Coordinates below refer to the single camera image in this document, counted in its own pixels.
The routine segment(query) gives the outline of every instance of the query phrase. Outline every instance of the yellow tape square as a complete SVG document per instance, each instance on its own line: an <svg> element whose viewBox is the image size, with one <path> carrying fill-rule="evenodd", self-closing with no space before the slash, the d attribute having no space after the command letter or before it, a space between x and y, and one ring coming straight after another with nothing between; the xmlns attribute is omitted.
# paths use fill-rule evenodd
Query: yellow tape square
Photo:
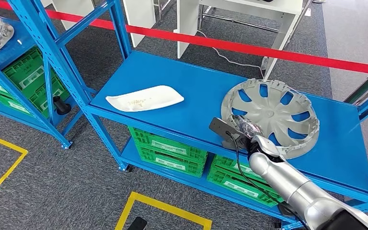
<svg viewBox="0 0 368 230"><path fill-rule="evenodd" d="M15 151L17 151L17 152L19 152L21 154L20 157L15 161L15 163L13 163L13 165L0 178L0 185L1 185L3 183L3 181L6 178L8 178L9 174L11 174L11 172L16 168L16 166L18 166L18 164L23 160L23 158L26 156L26 154L27 154L28 151L25 150L25 149L23 149L23 148L21 148L21 147L19 147L19 146L14 145L12 143L9 143L9 142L7 142L5 140L2 140L2 139L0 139L0 144L1 145L4 145L4 146L6 146L6 147L8 147L10 149L13 149L13 150L15 150Z"/></svg>
<svg viewBox="0 0 368 230"><path fill-rule="evenodd" d="M187 212L185 210L182 210L180 208L174 207L172 205L166 204L164 202L158 201L156 199L150 198L148 196L136 193L136 192L132 192L129 196L129 198L127 199L125 208L122 211L122 214L119 218L118 223L116 224L115 230L122 230L127 217L130 213L130 210L133 207L133 203L135 201L140 201L144 204L156 207L158 209L161 209L163 211L172 213L176 216L182 217L184 219L187 219L189 221L192 221L194 223L197 223L199 225L203 226L203 230L211 230L211 226L212 226L212 221L210 219L206 219L203 217L200 217L196 214L193 214L191 212Z"/></svg>

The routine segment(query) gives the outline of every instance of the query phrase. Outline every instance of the black device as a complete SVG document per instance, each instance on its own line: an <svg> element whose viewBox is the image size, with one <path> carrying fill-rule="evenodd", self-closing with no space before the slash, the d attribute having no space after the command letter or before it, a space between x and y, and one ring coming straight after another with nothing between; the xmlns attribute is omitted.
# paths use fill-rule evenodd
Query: black device
<svg viewBox="0 0 368 230"><path fill-rule="evenodd" d="M142 217L136 217L127 230L145 230L147 221Z"/></svg>

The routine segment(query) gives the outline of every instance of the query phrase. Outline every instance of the red rope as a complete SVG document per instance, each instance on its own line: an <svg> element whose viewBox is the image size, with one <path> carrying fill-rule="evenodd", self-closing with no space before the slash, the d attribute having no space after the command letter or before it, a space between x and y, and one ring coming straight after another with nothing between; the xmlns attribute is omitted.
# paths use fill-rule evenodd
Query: red rope
<svg viewBox="0 0 368 230"><path fill-rule="evenodd" d="M12 10L11 6L5 2L0 0L0 8ZM52 19L65 20L71 22L78 22L83 17L78 15L73 15L69 13L61 13L57 11L46 10L48 16ZM101 27L105 29L113 30L113 23L107 20L95 19L90 25ZM331 67L336 69L345 69L356 72L368 73L368 64L352 62L352 61L344 61L326 57L318 57L313 55L299 54L289 51L281 51L270 49L266 47L260 46L252 46L235 42L222 41L212 38L205 38L200 36L192 36L185 34L176 34L169 31L156 30L156 29L148 29L143 27L126 25L126 30L129 33L135 33L140 35L146 35L155 38L161 38L171 41L180 41L191 43L199 46L207 46L214 47L218 49L230 50L239 53L259 55L259 56L267 56L271 58L278 58L283 60L301 62L306 64Z"/></svg>

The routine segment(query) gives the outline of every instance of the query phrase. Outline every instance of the shelf board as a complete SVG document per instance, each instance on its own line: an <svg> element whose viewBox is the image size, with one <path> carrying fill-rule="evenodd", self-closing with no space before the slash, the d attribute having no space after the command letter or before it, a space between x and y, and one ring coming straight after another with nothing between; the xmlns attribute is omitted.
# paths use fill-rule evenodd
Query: shelf board
<svg viewBox="0 0 368 230"><path fill-rule="evenodd" d="M234 159L236 154L224 149L222 139L208 126L213 117L220 117L225 94L245 80L240 76L133 51L91 101L89 108L102 117ZM184 97L184 101L161 109L132 113L118 111L105 100L106 96L157 85L171 86ZM331 182L352 191L368 193L368 159L357 108L311 94L307 97L321 123L319 139L310 152L289 162L311 178L324 180L324 184Z"/></svg>
<svg viewBox="0 0 368 230"><path fill-rule="evenodd" d="M77 104L71 96L68 97L68 99L65 102L70 104L72 108ZM20 111L17 111L15 109L6 107L2 103L0 103L0 115L3 115L12 120L21 122L23 124L26 124L28 126L31 126L31 127L34 127L41 131L46 132L46 128L34 117L29 116ZM56 112L54 112L54 118L53 118L54 126L56 127L64 119L65 116L66 115L58 115Z"/></svg>
<svg viewBox="0 0 368 230"><path fill-rule="evenodd" d="M284 221L290 222L290 223L294 223L296 222L296 220L294 218L290 218L290 217L285 217L283 216L277 206L274 207L268 207L265 205L262 205L256 201L253 201L252 199L249 199L245 196L242 196L238 193L235 193L229 189L225 189L224 187L221 187L219 185L216 185L214 183L211 183L209 181L207 181L207 175L209 172L209 167L211 166L211 162L213 159L213 155L214 154L209 154L208 155L208 159L207 162L205 164L205 168L203 171L203 174L200 178L182 173L182 172L178 172L175 170L170 170L168 168L164 168L161 166L158 166L156 164L152 164L152 163L148 163L145 161L142 161L140 159L140 156L138 154L138 150L136 149L135 143L133 141L133 139L131 138L125 149L122 152L122 159L123 161L128 162L131 165L140 167L142 169L148 170L150 172L156 173L158 175L167 177L169 179L172 179L174 181L183 183L185 185L194 187L196 189L202 190L204 192L213 194L215 196L224 198L226 200L235 202L237 204L252 208L254 210L269 214L271 216L274 216L276 218L282 219Z"/></svg>
<svg viewBox="0 0 368 230"><path fill-rule="evenodd" d="M0 18L14 28L13 37L0 49L0 69L2 70L32 48L35 42L20 21Z"/></svg>

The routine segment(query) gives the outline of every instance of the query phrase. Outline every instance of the white table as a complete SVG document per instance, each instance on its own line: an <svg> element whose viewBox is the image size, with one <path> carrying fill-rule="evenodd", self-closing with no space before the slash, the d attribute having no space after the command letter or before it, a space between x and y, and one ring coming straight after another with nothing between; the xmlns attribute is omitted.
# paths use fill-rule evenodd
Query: white table
<svg viewBox="0 0 368 230"><path fill-rule="evenodd" d="M262 0L177 0L177 30L175 32L195 35L198 28L199 6L207 5L280 22L281 27L272 48L282 50L301 15L302 2L303 0L274 0L272 2ZM188 45L188 43L178 42L178 58L181 58ZM269 58L265 79L269 77L276 62L277 58Z"/></svg>

